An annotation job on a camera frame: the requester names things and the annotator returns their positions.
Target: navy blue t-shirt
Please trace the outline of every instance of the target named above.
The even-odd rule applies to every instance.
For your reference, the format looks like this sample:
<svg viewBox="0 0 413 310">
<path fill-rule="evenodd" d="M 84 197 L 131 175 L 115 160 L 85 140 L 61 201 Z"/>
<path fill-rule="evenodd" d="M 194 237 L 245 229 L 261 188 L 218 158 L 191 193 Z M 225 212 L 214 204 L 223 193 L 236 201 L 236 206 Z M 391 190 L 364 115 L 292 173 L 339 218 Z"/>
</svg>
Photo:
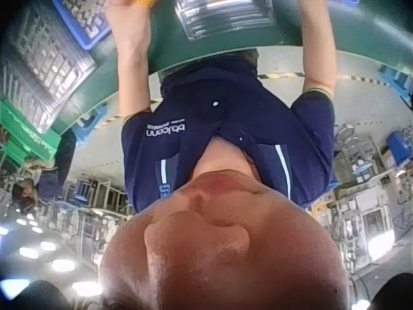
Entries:
<svg viewBox="0 0 413 310">
<path fill-rule="evenodd" d="M 189 179 L 214 136 L 254 161 L 262 182 L 305 208 L 328 187 L 334 148 L 330 98 L 306 92 L 288 108 L 257 80 L 248 63 L 231 72 L 205 67 L 175 79 L 154 113 L 122 130 L 125 187 L 136 212 Z"/>
<path fill-rule="evenodd" d="M 61 195 L 63 186 L 59 181 L 58 169 L 43 170 L 36 188 L 37 194 L 42 200 L 51 200 Z"/>
</svg>

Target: neck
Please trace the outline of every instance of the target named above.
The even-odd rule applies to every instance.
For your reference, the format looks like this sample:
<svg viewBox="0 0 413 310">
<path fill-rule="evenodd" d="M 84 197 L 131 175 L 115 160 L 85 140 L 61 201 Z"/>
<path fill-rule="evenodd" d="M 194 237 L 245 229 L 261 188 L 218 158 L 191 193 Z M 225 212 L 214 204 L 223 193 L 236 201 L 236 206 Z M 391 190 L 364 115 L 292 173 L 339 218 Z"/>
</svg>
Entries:
<svg viewBox="0 0 413 310">
<path fill-rule="evenodd" d="M 224 139 L 214 137 L 195 166 L 192 179 L 206 172 L 221 170 L 239 171 L 261 181 L 254 162 L 246 154 Z"/>
</svg>

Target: green workbench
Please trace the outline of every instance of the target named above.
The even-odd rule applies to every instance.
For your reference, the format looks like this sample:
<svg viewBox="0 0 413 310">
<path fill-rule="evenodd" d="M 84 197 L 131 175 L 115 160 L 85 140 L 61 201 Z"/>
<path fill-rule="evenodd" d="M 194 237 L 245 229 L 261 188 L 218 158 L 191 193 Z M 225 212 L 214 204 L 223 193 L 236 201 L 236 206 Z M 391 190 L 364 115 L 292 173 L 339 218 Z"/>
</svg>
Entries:
<svg viewBox="0 0 413 310">
<path fill-rule="evenodd" d="M 409 2 L 361 0 L 357 7 L 330 2 L 337 49 L 413 74 L 413 24 Z M 189 41 L 175 15 L 174 2 L 159 0 L 152 16 L 152 44 L 148 52 L 150 73 L 229 50 L 301 46 L 301 21 L 296 1 L 273 0 L 273 3 L 275 26 Z M 98 67 L 79 86 L 53 124 L 53 129 L 59 134 L 118 91 L 117 53 L 113 37 L 108 36 L 90 53 Z"/>
</svg>

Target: yellow-black hazard tape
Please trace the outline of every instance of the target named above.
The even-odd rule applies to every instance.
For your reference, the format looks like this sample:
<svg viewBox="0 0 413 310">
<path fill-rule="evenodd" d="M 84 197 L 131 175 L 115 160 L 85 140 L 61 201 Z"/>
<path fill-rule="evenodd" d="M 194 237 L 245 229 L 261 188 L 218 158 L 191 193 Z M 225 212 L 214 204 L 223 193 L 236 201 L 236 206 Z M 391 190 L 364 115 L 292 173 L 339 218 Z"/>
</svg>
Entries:
<svg viewBox="0 0 413 310">
<path fill-rule="evenodd" d="M 260 74 L 258 75 L 258 79 L 260 80 L 266 80 L 266 79 L 286 79 L 286 78 L 303 78 L 305 77 L 304 73 L 302 72 L 281 72 L 281 73 L 268 73 L 268 74 Z M 358 82 L 363 82 L 363 83 L 370 83 L 370 84 L 375 84 L 375 85 L 381 85 L 381 86 L 385 86 L 385 87 L 391 87 L 391 85 L 389 83 L 380 81 L 378 79 L 370 79 L 367 77 L 361 77 L 361 76 L 349 76 L 346 74 L 338 74 L 337 75 L 337 79 L 338 80 L 348 80 L 348 81 L 358 81 Z M 156 103 L 160 103 L 162 102 L 162 98 L 156 98 L 156 99 L 152 99 L 150 101 L 150 104 L 156 104 Z M 98 124 L 95 127 L 95 130 L 100 129 L 101 127 L 106 126 L 107 124 L 113 122 L 113 121 L 117 121 L 119 119 L 122 118 L 121 114 L 115 115 L 111 118 L 108 118 L 106 120 L 104 120 L 102 123 Z M 373 124 L 380 124 L 383 123 L 382 121 L 369 121 L 369 122 L 364 122 L 364 123 L 356 123 L 356 125 L 373 125 Z"/>
</svg>

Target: clear plastic container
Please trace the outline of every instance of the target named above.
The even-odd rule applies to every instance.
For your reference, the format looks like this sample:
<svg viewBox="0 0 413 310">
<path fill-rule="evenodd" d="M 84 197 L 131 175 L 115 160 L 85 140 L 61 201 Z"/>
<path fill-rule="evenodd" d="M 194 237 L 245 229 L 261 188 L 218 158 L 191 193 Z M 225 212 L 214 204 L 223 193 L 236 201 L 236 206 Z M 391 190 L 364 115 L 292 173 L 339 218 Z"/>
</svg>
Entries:
<svg viewBox="0 0 413 310">
<path fill-rule="evenodd" d="M 10 24 L 7 38 L 53 98 L 54 104 L 49 107 L 55 113 L 96 67 L 49 0 L 31 1 L 22 9 Z"/>
<path fill-rule="evenodd" d="M 275 24 L 272 0 L 176 0 L 189 40 Z"/>
<path fill-rule="evenodd" d="M 46 132 L 57 116 L 53 98 L 13 48 L 3 43 L 1 57 L 0 99 L 7 98 L 37 131 Z"/>
</svg>

